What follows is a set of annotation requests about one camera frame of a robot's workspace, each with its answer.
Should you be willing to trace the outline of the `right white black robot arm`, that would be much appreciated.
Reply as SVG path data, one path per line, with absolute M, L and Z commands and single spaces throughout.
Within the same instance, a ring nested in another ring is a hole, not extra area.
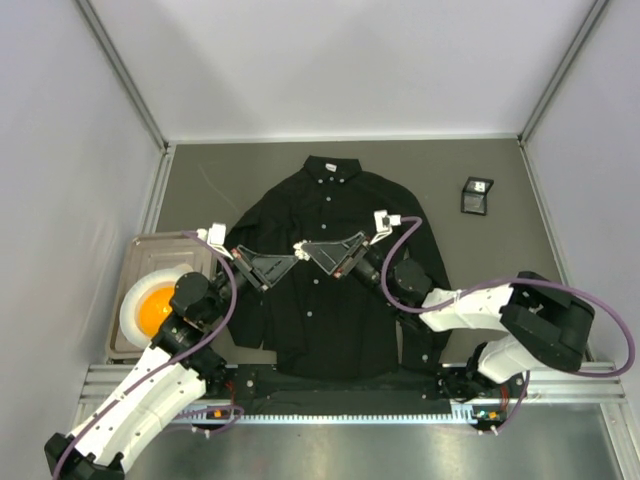
M 581 369 L 594 309 L 533 272 L 465 293 L 437 287 L 409 256 L 382 257 L 361 233 L 340 241 L 302 241 L 294 252 L 336 279 L 355 276 L 387 302 L 396 302 L 415 333 L 500 333 L 478 345 L 464 369 L 439 370 L 438 387 L 451 398 L 476 398 L 537 368 L 570 374 Z

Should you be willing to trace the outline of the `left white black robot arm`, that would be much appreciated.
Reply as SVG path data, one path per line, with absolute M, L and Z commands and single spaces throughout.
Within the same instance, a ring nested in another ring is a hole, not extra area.
M 44 452 L 55 479 L 123 479 L 145 448 L 210 384 L 226 363 L 210 347 L 230 321 L 243 288 L 275 286 L 300 256 L 258 254 L 242 246 L 217 256 L 223 271 L 208 278 L 188 266 L 153 272 L 139 281 L 171 286 L 170 312 L 140 359 L 82 424 L 55 434 Z

